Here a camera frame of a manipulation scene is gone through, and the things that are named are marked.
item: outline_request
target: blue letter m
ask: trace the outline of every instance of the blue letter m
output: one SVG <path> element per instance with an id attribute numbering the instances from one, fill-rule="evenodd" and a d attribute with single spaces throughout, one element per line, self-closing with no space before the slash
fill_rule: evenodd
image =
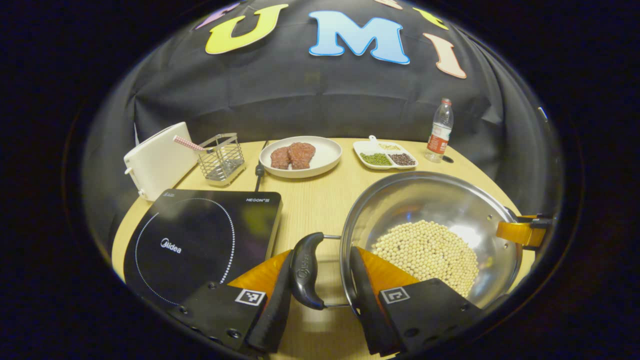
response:
<path id="1" fill-rule="evenodd" d="M 376 48 L 371 51 L 371 56 L 392 63 L 409 63 L 400 41 L 402 25 L 397 22 L 374 17 L 361 28 L 341 12 L 311 12 L 309 16 L 318 21 L 318 43 L 309 48 L 311 55 L 342 55 L 344 48 L 337 42 L 340 35 L 345 44 L 358 56 L 364 54 L 369 44 L 376 39 Z"/>

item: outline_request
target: induction cooktop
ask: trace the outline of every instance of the induction cooktop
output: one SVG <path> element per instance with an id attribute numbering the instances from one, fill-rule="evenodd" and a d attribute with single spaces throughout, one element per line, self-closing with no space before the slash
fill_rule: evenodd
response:
<path id="1" fill-rule="evenodd" d="M 125 281 L 161 309 L 178 306 L 270 258 L 281 210 L 275 192 L 167 190 L 133 233 Z"/>

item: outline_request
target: round wooden table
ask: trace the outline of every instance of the round wooden table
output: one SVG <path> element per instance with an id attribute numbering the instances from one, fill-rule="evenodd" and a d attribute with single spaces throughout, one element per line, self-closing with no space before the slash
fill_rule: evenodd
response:
<path id="1" fill-rule="evenodd" d="M 453 148 L 446 155 L 453 163 L 432 163 L 424 158 L 426 143 L 393 141 L 402 145 L 419 162 L 410 170 L 371 170 L 365 167 L 353 150 L 353 142 L 366 139 L 334 138 L 342 147 L 338 165 L 327 173 L 306 179 L 284 179 L 266 174 L 260 191 L 278 192 L 284 206 L 280 225 L 273 245 L 273 255 L 292 249 L 305 235 L 321 231 L 324 234 L 342 234 L 347 214 L 358 196 L 383 177 L 401 171 L 431 171 L 458 177 L 497 199 L 502 205 L 521 215 L 509 197 L 471 161 Z M 253 191 L 256 183 L 254 169 L 264 142 L 242 143 L 247 168 L 225 188 L 209 186 L 200 169 L 195 167 L 175 186 L 176 189 Z M 113 269 L 124 281 L 124 256 L 129 240 L 138 222 L 152 202 L 138 198 L 122 220 L 116 233 L 113 249 Z M 318 278 L 316 290 L 327 303 L 346 303 L 340 281 L 338 264 L 339 240 L 325 240 L 317 248 Z M 534 252 L 523 250 L 522 265 L 511 287 L 513 289 L 528 274 Z M 273 359 L 379 359 L 370 355 L 362 327 L 348 307 L 334 307 L 317 311 L 291 301 L 287 327 L 277 354 Z"/>

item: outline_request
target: yellow letter u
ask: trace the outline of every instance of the yellow letter u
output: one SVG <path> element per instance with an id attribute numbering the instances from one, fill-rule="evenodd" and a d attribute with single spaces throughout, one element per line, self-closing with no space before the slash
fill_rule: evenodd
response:
<path id="1" fill-rule="evenodd" d="M 236 27 L 236 24 L 244 19 L 244 16 L 234 17 L 233 19 L 223 22 L 211 29 L 211 36 L 207 41 L 205 51 L 207 54 L 222 54 L 242 46 L 247 46 L 264 38 L 276 27 L 280 10 L 288 6 L 287 4 L 274 5 L 256 11 L 254 14 L 260 17 L 258 18 L 258 24 L 256 24 L 255 29 L 239 37 L 231 37 L 231 32 Z"/>

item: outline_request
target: black wok handle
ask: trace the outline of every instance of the black wok handle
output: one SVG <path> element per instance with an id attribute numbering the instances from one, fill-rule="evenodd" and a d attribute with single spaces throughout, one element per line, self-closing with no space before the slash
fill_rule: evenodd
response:
<path id="1" fill-rule="evenodd" d="M 316 248 L 323 239 L 323 233 L 313 233 L 298 241 L 292 251 L 289 272 L 293 296 L 301 304 L 316 310 L 326 308 L 324 301 L 316 294 L 318 276 Z"/>

